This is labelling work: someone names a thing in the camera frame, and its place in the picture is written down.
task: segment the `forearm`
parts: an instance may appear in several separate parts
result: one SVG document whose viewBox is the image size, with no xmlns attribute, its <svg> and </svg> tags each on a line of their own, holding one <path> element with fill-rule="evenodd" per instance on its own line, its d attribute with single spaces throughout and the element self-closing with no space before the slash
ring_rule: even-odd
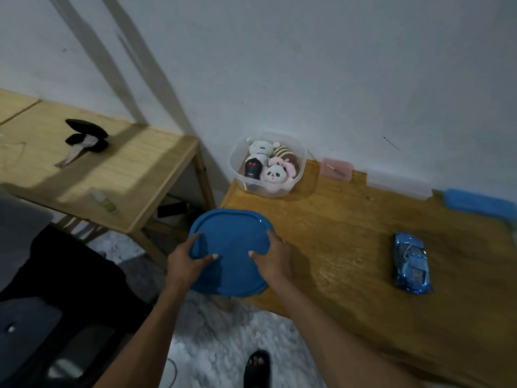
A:
<svg viewBox="0 0 517 388">
<path fill-rule="evenodd" d="M 273 287 L 300 331 L 329 388 L 421 387 L 421 384 L 346 332 L 289 280 Z"/>
<path fill-rule="evenodd" d="M 94 388 L 158 387 L 186 289 L 167 288 Z"/>
</svg>

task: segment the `striped plush toy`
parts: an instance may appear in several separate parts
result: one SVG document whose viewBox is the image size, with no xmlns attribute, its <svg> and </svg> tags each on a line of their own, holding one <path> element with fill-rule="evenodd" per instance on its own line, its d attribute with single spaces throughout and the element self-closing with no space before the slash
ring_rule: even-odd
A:
<svg viewBox="0 0 517 388">
<path fill-rule="evenodd" d="M 281 157 L 284 161 L 292 163 L 294 165 L 296 173 L 298 173 L 298 158 L 296 157 L 296 155 L 294 155 L 294 152 L 292 152 L 290 148 L 286 146 L 280 146 L 278 148 L 275 148 L 275 151 L 273 152 L 273 157 Z"/>
</svg>

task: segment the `foot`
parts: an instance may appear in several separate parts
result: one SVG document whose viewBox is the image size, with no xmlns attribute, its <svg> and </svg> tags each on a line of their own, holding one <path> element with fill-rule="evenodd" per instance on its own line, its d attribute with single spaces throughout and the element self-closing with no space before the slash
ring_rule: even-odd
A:
<svg viewBox="0 0 517 388">
<path fill-rule="evenodd" d="M 251 354 L 244 371 L 244 388 L 269 388 L 271 361 L 265 350 Z"/>
</svg>

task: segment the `floor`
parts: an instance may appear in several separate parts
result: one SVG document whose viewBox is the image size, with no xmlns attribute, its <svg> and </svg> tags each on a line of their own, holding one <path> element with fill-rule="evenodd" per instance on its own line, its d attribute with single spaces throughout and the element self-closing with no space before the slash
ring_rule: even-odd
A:
<svg viewBox="0 0 517 388">
<path fill-rule="evenodd" d="M 148 235 L 164 251 L 175 247 L 170 238 Z M 105 252 L 124 270 L 140 298 L 148 302 L 159 294 L 162 272 L 130 238 L 110 231 L 89 246 Z M 225 313 L 206 296 L 191 291 L 179 313 L 159 388 L 242 386 L 244 364 L 256 349 L 271 354 L 272 387 L 326 386 L 290 319 L 239 302 L 232 313 Z"/>
</svg>

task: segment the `toy car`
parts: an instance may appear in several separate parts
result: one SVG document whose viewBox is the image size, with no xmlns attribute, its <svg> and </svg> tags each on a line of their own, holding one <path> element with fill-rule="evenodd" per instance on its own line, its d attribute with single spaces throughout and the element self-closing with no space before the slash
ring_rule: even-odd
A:
<svg viewBox="0 0 517 388">
<path fill-rule="evenodd" d="M 395 286 L 413 294 L 433 291 L 423 241 L 407 233 L 395 233 L 392 278 Z"/>
</svg>

